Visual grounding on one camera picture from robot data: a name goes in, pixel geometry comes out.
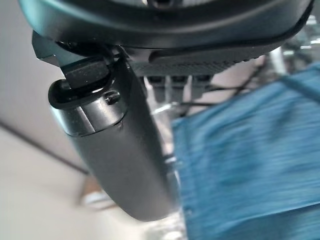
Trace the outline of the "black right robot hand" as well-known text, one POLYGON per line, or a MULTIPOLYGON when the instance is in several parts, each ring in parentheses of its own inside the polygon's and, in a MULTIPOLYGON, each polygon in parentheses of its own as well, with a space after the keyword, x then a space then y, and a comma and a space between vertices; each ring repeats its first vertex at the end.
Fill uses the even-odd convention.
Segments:
POLYGON ((280 47, 312 0, 21 0, 48 101, 103 190, 143 221, 177 208, 142 77, 212 76, 280 47))

